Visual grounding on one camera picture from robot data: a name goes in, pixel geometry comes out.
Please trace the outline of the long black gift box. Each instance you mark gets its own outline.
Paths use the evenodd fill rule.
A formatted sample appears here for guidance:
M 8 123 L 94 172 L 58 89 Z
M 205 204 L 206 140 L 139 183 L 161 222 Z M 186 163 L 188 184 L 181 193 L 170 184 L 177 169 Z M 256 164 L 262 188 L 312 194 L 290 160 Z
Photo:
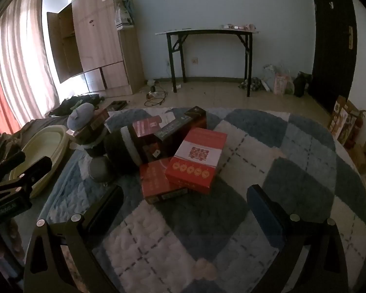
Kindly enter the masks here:
M 159 159 L 172 157 L 189 131 L 193 128 L 207 128 L 206 111 L 195 106 L 154 134 L 138 138 L 132 124 L 128 126 L 134 145 L 142 163 L 150 163 Z

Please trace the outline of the pale green plastic basin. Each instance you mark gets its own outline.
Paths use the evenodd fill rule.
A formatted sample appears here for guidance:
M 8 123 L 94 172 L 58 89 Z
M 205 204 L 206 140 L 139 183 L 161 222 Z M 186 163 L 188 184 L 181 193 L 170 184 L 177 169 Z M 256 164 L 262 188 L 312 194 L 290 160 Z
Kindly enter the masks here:
M 18 177 L 42 157 L 49 157 L 52 162 L 51 171 L 32 186 L 30 198 L 33 199 L 37 197 L 58 168 L 67 151 L 68 144 L 69 136 L 67 135 L 66 126 L 53 125 L 45 127 L 35 134 L 22 149 L 23 153 L 26 155 L 26 159 L 10 172 L 9 179 Z

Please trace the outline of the black open case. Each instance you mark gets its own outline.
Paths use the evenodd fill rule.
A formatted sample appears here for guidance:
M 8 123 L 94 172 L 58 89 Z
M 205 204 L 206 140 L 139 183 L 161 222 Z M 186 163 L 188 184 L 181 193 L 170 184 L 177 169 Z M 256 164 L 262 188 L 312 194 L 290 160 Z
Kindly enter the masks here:
M 86 94 L 81 96 L 72 96 L 65 99 L 57 108 L 51 110 L 48 116 L 68 116 L 72 111 L 84 103 L 90 103 L 93 106 L 98 106 L 105 98 L 99 94 Z

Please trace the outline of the pink red curtain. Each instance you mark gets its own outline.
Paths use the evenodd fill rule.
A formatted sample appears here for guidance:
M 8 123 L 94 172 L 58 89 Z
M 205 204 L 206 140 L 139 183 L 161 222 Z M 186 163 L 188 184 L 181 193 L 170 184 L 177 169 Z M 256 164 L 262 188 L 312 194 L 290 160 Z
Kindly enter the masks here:
M 43 0 L 12 0 L 0 15 L 0 135 L 59 105 L 43 35 Z

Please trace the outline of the dark red flat box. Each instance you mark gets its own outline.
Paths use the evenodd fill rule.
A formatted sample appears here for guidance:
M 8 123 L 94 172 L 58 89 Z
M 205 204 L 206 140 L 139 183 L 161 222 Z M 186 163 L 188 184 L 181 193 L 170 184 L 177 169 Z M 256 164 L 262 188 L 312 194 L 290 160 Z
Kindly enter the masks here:
M 170 183 L 165 171 L 171 158 L 159 159 L 140 166 L 140 181 L 143 198 L 148 204 L 187 193 L 187 188 Z

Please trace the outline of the blue white checkered rug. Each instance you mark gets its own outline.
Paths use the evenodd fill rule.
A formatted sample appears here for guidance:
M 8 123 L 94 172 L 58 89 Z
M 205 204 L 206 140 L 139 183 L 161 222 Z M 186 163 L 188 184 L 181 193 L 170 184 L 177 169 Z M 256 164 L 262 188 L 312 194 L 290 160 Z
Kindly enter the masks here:
M 349 154 L 320 124 L 288 113 L 211 109 L 227 135 L 209 195 L 187 192 L 159 205 L 139 175 L 120 179 L 125 200 L 95 249 L 121 292 L 251 292 L 274 260 L 246 202 L 259 184 L 288 213 L 336 222 L 349 287 L 366 292 L 366 191 Z

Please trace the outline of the black foam tray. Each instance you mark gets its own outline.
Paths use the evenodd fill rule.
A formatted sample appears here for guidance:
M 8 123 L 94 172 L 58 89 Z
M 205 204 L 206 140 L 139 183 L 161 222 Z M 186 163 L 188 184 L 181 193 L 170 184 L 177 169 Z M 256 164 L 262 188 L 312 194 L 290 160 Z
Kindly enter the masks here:
M 127 101 L 112 101 L 108 106 L 106 106 L 106 110 L 109 112 L 114 112 L 123 110 L 126 106 Z

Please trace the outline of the red and white booklet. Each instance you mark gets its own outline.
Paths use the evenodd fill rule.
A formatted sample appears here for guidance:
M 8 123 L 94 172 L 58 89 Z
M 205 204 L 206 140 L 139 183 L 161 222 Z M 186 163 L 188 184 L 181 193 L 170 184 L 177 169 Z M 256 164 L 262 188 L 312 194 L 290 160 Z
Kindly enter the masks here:
M 132 126 L 138 138 L 142 138 L 164 128 L 175 119 L 173 112 L 152 116 L 143 120 L 135 121 Z

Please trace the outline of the red box with white band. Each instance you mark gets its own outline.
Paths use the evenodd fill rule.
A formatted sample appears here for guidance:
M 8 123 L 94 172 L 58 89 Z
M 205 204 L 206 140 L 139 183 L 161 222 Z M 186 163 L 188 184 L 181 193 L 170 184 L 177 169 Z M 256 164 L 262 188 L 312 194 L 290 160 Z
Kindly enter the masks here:
M 194 128 L 182 141 L 165 171 L 170 183 L 209 194 L 227 135 Z

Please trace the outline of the wooden wardrobe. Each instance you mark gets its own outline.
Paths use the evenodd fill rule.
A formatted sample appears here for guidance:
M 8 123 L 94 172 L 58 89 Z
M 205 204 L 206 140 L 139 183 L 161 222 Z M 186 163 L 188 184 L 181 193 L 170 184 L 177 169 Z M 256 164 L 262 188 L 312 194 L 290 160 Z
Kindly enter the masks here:
M 145 83 L 135 27 L 115 27 L 120 1 L 72 0 L 58 13 L 47 13 L 59 83 L 75 93 L 119 97 L 138 92 Z

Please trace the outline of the black bin by door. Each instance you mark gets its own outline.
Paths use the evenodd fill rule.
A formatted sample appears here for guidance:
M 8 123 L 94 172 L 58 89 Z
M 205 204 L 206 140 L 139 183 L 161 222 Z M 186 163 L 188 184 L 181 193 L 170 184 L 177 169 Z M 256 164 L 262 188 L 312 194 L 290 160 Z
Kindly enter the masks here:
M 309 86 L 309 83 L 312 80 L 312 75 L 304 72 L 299 72 L 297 77 L 294 79 L 294 95 L 296 97 L 303 97 L 306 91 L 306 88 Z

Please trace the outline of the white bag on wardrobe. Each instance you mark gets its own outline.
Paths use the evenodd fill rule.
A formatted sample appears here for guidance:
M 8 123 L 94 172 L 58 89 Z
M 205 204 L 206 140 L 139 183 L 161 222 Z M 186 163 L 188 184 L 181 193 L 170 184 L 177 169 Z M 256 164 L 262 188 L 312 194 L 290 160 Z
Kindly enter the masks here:
M 115 8 L 115 27 L 118 31 L 133 29 L 133 4 L 130 0 L 121 0 Z

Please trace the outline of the pink plastic bag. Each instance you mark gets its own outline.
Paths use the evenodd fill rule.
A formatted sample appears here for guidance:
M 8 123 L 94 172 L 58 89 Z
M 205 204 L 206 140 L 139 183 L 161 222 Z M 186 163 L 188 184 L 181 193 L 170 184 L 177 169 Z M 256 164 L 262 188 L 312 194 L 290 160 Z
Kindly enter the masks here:
M 293 95 L 295 91 L 290 70 L 283 65 L 265 65 L 262 70 L 262 82 L 265 88 L 275 95 Z

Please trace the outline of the black leg folding table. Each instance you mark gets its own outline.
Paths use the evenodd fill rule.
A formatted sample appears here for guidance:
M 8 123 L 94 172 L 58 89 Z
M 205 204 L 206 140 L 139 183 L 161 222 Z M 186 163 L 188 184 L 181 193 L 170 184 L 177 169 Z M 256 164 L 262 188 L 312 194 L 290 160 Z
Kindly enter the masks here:
M 246 81 L 246 96 L 250 97 L 256 33 L 254 28 L 237 26 L 159 32 L 159 36 L 166 36 L 173 91 L 177 92 L 178 76 L 184 83 L 189 76 L 216 76 Z

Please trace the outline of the cardboard boxes by wall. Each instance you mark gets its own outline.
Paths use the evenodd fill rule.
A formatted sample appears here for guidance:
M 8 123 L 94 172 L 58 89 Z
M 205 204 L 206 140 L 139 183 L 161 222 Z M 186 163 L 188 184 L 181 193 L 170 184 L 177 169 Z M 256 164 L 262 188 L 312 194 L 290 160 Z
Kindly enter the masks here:
M 327 126 L 333 138 L 348 152 L 359 174 L 366 174 L 366 141 L 357 142 L 366 117 L 366 110 L 339 96 Z

